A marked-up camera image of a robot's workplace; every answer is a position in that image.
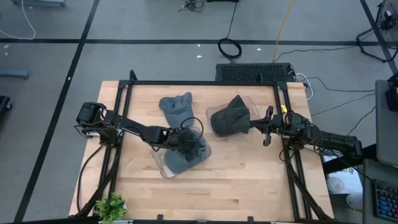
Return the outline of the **backlit colourful keyboard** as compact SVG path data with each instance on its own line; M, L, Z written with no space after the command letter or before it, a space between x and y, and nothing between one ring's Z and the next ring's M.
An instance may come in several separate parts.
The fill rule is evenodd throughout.
M398 223L398 185L373 182L372 199L375 217Z

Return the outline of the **black object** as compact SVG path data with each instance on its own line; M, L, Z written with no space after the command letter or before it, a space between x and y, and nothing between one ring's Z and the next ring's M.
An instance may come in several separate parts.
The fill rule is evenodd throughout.
M11 99L8 96L0 96L0 119L11 109Z

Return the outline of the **grey metal bar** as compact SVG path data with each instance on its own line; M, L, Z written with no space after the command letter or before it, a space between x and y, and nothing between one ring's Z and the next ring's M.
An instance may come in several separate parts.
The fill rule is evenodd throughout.
M27 70L0 70L0 77L29 78Z

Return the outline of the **black perforated computer case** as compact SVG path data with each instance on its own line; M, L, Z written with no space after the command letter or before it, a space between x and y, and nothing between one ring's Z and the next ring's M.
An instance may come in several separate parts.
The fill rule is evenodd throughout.
M295 72L290 63L219 63L217 82L294 82Z

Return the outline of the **dark baseball cap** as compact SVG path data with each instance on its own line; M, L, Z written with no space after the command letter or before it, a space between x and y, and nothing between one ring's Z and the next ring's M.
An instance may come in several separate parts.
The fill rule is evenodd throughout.
M219 137L228 137L238 133L247 134L250 125L249 108L240 95L236 95L226 108L211 115L210 126Z

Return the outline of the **black device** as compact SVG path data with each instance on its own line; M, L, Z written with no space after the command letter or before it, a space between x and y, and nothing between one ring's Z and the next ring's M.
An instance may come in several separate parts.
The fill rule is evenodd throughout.
M387 105L390 111L398 112L398 72L388 80L389 89L386 91Z

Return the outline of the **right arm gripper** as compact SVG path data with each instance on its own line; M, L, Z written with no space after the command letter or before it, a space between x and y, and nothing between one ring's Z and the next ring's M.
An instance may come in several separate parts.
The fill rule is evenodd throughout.
M273 111L274 107L269 106L266 110L266 116L264 117L264 119L250 120L249 122L252 128L256 128L258 131L265 135L263 146L269 146L271 144L271 133L281 136L292 136L292 133L289 131L288 125L283 122L282 115L277 114L276 116L274 116Z

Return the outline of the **grey flat panel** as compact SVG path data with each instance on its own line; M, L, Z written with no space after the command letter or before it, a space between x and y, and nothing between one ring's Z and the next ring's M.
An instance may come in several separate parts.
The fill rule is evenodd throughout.
M377 80L375 87L376 157L385 164L398 167L398 112L391 111L388 107L388 82Z

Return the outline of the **small green plant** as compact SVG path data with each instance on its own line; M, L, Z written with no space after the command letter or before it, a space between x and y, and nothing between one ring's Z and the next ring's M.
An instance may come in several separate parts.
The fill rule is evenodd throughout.
M126 201L122 196L112 193L111 198L96 201L93 213L99 216L104 224L113 224L127 214Z

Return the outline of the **large clear plastic bin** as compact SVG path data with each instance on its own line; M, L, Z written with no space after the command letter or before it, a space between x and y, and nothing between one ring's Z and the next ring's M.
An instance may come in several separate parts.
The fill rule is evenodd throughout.
M196 131L198 131L199 133L201 133L201 131L200 131L196 126L193 126L193 127L190 127L190 128L191 128L191 129L194 129L194 130L196 130ZM170 149L167 149L167 148L161 148L161 149L159 149L157 152L152 151L152 157L154 158L155 163L157 164L157 167L158 167L159 170L160 170L161 176L162 176L163 178L169 179L169 178L175 177L176 175L179 175L179 174L181 174L181 173L175 174L175 173L173 173L172 171L170 171L169 168L165 165L164 154L165 154L167 151L173 151L173 150L170 150Z

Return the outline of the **black aluminium table frame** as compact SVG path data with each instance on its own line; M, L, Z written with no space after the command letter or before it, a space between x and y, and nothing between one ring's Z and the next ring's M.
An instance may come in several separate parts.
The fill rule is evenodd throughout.
M98 101L113 108L116 101L129 103L127 117L150 126L165 126L159 108L165 96L190 92L193 112L202 123L209 107L228 103L236 95L252 98L259 114L273 106L279 112L287 106L309 116L301 83L268 85L211 81L143 81L126 88L123 81L104 81ZM227 141L215 141L209 126L205 139L212 154L196 167L166 179L152 157L152 149L137 136L124 137L116 177L116 193L127 204L126 219L135 223L154 221L159 214L164 223L211 222L298 222L305 223L303 197L291 192L298 187L289 179L282 161L282 138L272 136L263 146L264 136L256 130Z

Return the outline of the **grey baseball cap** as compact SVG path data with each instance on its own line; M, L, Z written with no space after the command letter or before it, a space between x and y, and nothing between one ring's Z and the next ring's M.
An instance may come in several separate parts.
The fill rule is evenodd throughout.
M211 148L206 139L202 136L197 142L197 156L195 162L201 162L211 156Z
M178 151L167 151L164 154L165 165L175 174L185 172L200 162L200 158L196 157L192 161L187 161L182 153Z
M163 97L159 101L159 108L172 128L188 127L194 124L192 109L192 94L175 97Z

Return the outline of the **black floor fan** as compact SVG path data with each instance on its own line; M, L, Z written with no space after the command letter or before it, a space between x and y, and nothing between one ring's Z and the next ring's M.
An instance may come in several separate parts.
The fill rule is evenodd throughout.
M367 52L363 41L371 35L375 35L381 47L395 52L388 58L380 58ZM363 54L382 63L393 61L398 56L398 0L381 0L371 28L358 34L356 41Z

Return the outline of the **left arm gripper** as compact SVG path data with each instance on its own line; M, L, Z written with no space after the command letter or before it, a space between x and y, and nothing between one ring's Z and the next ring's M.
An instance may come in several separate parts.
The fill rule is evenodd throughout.
M178 151L187 161L198 157L201 133L191 128L174 128L169 135L169 149Z

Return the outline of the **small clear plastic bin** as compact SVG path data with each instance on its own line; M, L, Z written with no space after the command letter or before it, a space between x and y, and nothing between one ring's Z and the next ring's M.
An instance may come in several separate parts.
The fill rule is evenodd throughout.
M241 96L241 98L243 99L244 104L249 108L250 120L257 120L257 119L260 119L260 118L261 118L261 117L260 117L260 114L259 114L258 109L257 109L256 105L254 104L254 101L252 100L252 98L250 98L250 97L248 97L248 96ZM206 110L206 117L207 117L207 120L208 120L208 125L209 125L209 128L210 128L210 130L211 130L211 133L212 133L212 135L213 135L215 141L219 141L219 142L221 142L221 141L227 141L227 140L229 140L229 139L236 138L236 137L238 137L238 136L248 135L248 134L250 133L250 131L252 130L252 128L250 128L250 129L249 129L249 132L248 132L247 134L238 133L238 134L234 134L234 135L228 136L228 137L219 137L219 136L217 136L217 135L213 132L213 130L212 130L211 126L210 126L210 117L211 117L212 114L214 114L215 112L217 112L217 111L219 111L219 110L222 110L223 108L226 108L228 104L229 104L229 103L224 103L224 104L219 105L219 106L209 107L209 108Z

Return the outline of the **grey metal base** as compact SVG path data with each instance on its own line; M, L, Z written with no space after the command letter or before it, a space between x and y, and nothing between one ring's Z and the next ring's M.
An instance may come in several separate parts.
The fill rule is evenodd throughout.
M10 0L15 5L58 5L60 7L65 7L65 0Z

